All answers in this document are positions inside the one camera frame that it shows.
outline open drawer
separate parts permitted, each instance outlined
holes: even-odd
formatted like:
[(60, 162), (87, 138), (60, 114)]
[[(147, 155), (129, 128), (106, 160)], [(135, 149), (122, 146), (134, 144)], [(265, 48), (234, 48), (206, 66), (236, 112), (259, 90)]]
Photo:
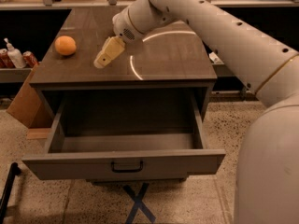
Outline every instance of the open drawer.
[(46, 152), (23, 162), (39, 179), (97, 182), (215, 174), (192, 89), (66, 91)]

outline spray bottle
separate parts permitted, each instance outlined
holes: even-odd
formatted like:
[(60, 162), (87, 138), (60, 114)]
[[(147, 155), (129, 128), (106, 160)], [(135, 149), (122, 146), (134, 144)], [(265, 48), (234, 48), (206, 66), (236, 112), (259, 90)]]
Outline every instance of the spray bottle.
[(16, 66), (16, 68), (24, 68), (26, 66), (26, 62), (23, 59), (20, 51), (18, 49), (15, 49), (10, 43), (8, 43), (8, 39), (4, 39), (7, 43), (7, 49), (10, 60), (13, 62), (13, 64)]

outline cabinet top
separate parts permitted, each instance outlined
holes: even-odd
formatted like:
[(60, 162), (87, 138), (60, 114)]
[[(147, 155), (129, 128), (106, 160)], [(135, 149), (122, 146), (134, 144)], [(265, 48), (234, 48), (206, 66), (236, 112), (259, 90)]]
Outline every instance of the cabinet top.
[(181, 21), (150, 32), (144, 40), (127, 44), (125, 52), (107, 67), (94, 67), (97, 53), (106, 39), (114, 35), (112, 17), (122, 9), (73, 8), (57, 37), (73, 37), (76, 53), (64, 57), (56, 52), (53, 42), (30, 84), (40, 89), (59, 89), (215, 81), (217, 77), (201, 39)]

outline terrazzo floor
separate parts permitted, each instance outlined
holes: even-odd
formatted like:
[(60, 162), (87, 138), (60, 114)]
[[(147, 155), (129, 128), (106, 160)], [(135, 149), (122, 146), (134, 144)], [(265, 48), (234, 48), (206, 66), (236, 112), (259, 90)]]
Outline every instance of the terrazzo floor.
[(264, 111), (258, 101), (209, 103), (204, 131), (209, 148), (224, 148), (216, 175), (100, 186), (85, 180), (40, 181), (21, 162), (24, 154), (43, 152), (44, 140), (26, 140), (27, 129), (0, 105), (0, 192), (9, 166), (16, 177), (4, 223), (189, 223), (231, 224), (235, 168), (243, 136)]

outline orange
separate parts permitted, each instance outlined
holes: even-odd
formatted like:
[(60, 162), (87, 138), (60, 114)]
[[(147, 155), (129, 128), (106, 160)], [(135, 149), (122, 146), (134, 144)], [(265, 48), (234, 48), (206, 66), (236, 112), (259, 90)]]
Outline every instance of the orange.
[(71, 36), (62, 35), (56, 39), (55, 49), (59, 54), (69, 56), (76, 52), (76, 42)]

